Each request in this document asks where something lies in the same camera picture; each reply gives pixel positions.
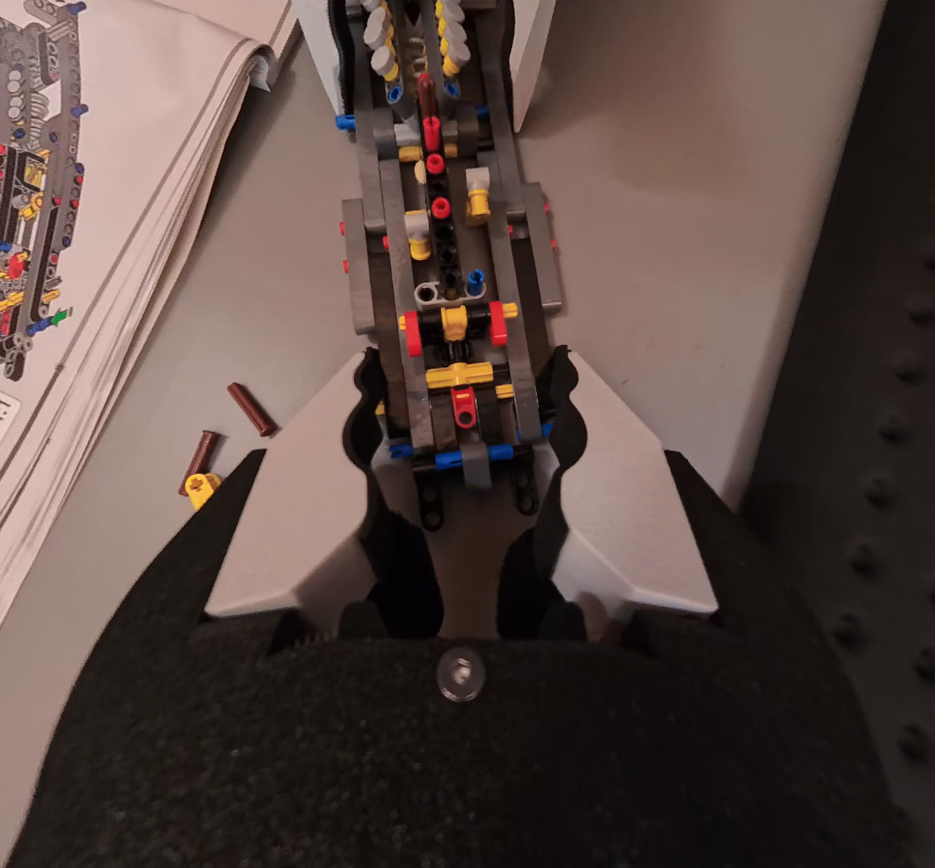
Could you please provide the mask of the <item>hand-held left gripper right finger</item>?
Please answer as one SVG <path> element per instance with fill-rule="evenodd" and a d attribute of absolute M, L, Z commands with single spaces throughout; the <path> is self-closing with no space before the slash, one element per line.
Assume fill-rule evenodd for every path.
<path fill-rule="evenodd" d="M 661 441 L 567 346 L 555 349 L 547 488 L 509 547 L 501 638 L 605 638 L 642 609 L 711 617 L 718 601 Z"/>

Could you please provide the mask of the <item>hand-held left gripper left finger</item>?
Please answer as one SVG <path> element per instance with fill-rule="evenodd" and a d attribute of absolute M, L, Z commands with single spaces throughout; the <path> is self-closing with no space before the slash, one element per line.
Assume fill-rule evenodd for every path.
<path fill-rule="evenodd" d="M 205 609 L 295 609 L 322 636 L 370 599 L 389 634 L 433 638 L 444 617 L 424 532 L 388 505 L 373 468 L 386 394 L 379 353 L 352 356 L 265 449 Z"/>

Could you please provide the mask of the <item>multicoloured lego chassis assembly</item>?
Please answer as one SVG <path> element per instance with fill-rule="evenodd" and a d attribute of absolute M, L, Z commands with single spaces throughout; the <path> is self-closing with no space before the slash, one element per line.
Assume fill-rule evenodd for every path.
<path fill-rule="evenodd" d="M 392 458 L 411 462 L 424 529 L 441 528 L 442 484 L 485 491 L 508 476 L 521 514 L 538 511 L 534 447 L 516 439 L 500 383 L 503 311 L 472 231 L 491 215 L 486 168 L 459 162 L 454 109 L 471 60 L 461 0 L 346 0 L 353 59 L 337 127 L 355 140 L 361 195 L 342 203 L 355 331 L 379 352 L 377 406 Z"/>

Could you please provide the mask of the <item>brown lego axle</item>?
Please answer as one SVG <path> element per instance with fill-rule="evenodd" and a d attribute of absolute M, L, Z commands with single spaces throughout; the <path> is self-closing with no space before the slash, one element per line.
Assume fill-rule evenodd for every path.
<path fill-rule="evenodd" d="M 276 421 L 245 385 L 229 383 L 226 391 L 260 437 L 268 438 L 280 431 Z"/>
<path fill-rule="evenodd" d="M 212 456 L 218 445 L 218 442 L 222 439 L 222 435 L 213 430 L 203 430 L 201 436 L 197 442 L 195 450 L 193 452 L 191 461 L 187 466 L 184 476 L 182 478 L 178 494 L 180 496 L 186 496 L 186 482 L 187 480 L 195 474 L 205 474 L 206 470 L 209 470 L 209 465 L 211 463 Z"/>

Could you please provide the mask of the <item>lego instruction booklet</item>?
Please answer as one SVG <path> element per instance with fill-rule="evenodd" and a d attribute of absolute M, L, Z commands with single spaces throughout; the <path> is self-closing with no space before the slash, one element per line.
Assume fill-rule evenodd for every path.
<path fill-rule="evenodd" d="M 189 254 L 289 0 L 1 0 L 1 612 Z"/>

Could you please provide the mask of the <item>black perforated panel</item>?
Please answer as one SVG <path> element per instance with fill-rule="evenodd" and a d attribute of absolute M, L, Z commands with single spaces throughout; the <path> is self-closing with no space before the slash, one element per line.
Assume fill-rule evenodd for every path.
<path fill-rule="evenodd" d="M 887 0 L 743 501 L 933 866 L 934 0 Z"/>

